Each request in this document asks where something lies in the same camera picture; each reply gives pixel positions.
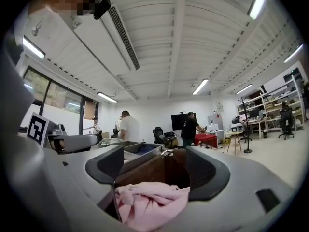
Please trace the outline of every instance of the wooden stool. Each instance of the wooden stool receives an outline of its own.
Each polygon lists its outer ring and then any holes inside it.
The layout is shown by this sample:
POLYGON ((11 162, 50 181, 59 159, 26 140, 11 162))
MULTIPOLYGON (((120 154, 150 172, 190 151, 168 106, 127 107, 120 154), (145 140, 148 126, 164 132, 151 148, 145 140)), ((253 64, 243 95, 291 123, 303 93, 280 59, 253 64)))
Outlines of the wooden stool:
POLYGON ((241 145, 240 145, 240 141, 239 141, 239 137, 238 135, 243 133, 242 131, 238 131, 238 132, 232 132, 232 131, 229 131, 226 133, 226 135, 229 135, 230 136, 230 142, 228 143, 228 148, 227 148, 227 151, 228 152, 228 149, 230 148, 230 144, 231 144, 231 141, 232 141, 232 138, 234 138, 234 148, 235 148, 235 156, 236 156, 236 147, 239 145, 240 147, 240 151, 241 151, 241 145))

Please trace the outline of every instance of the ceiling light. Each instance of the ceiling light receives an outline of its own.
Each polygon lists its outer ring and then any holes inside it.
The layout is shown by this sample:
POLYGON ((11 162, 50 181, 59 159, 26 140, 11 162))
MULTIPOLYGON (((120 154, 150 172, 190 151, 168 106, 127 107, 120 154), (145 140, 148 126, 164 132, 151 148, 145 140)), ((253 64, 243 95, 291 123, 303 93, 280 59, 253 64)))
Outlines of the ceiling light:
POLYGON ((208 79, 204 79, 200 85, 198 85, 197 89, 193 92, 193 95, 196 95, 203 87, 204 85, 208 82, 208 79))
POLYGON ((265 0, 253 0, 250 9, 248 11, 248 15, 255 20, 257 16, 259 15, 262 6, 264 4, 265 0))
POLYGON ((118 101, 112 99, 111 97, 108 97, 107 95, 103 94, 102 92, 98 92, 97 94, 98 94, 99 96, 103 97, 104 99, 107 99, 107 100, 110 101, 110 102, 118 103, 118 101))
POLYGON ((31 86, 28 85, 28 84, 25 84, 25 83, 24 83, 24 86, 25 86, 25 87, 28 87, 28 88, 30 88, 30 89, 33 89, 33 87, 31 87, 31 86))
POLYGON ((238 91, 236 94, 238 95, 240 92, 246 90, 247 88, 249 88, 249 87, 251 87, 251 86, 252 86, 252 84, 249 84, 248 86, 244 87, 241 91, 238 91))
POLYGON ((29 39, 25 36, 23 38, 23 45, 28 48, 31 52, 37 55, 39 58, 43 59, 45 57, 45 53, 38 49, 29 39))
POLYGON ((302 47, 303 47, 303 44, 301 44, 298 48, 296 48, 296 50, 295 50, 290 56, 288 56, 288 57, 285 59, 284 63, 286 63, 287 61, 289 61, 297 52, 299 52, 299 50, 300 50, 302 47))
POLYGON ((80 105, 77 105, 77 104, 74 104, 74 103, 70 103, 68 102, 68 104, 72 105, 72 106, 78 106, 78 107, 81 107, 80 105))

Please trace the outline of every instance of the jeans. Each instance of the jeans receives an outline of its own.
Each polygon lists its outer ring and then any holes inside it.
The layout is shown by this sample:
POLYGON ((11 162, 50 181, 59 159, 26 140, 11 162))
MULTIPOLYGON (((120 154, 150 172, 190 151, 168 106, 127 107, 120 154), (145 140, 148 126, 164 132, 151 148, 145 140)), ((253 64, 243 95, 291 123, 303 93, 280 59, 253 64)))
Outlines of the jeans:
POLYGON ((184 139, 183 138, 183 148, 186 149, 187 146, 191 146, 191 144, 193 143, 193 139, 184 139))

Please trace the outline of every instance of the pink towel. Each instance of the pink towel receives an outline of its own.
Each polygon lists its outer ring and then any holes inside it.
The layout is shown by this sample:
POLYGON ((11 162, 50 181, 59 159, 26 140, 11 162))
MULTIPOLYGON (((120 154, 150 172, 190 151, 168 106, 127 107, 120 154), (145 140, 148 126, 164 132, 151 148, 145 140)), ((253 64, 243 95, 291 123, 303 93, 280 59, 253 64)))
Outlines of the pink towel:
POLYGON ((138 231, 153 231, 186 206, 190 187, 179 189, 160 182, 142 182, 115 190, 122 222, 138 231))

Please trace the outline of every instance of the floor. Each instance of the floor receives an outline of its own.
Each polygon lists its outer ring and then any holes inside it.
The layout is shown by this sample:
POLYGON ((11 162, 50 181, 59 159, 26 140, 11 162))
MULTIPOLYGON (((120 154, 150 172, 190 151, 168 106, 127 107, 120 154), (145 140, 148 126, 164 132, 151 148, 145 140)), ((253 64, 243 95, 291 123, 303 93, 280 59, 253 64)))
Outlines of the floor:
MULTIPOLYGON (((244 140, 241 141, 241 148, 237 147, 236 156, 244 157, 257 161, 273 173, 280 177, 283 181, 293 188, 298 188, 304 176, 304 171, 307 171, 309 163, 309 125, 305 125, 305 129, 299 129, 295 133, 295 137, 291 136, 284 140, 284 137, 278 138, 280 132, 268 133, 268 138, 259 139, 258 133, 250 135, 249 149, 252 153, 246 154, 243 152, 247 148, 244 140)), ((225 154, 234 155, 234 148, 227 151, 227 145, 223 149, 225 154)))

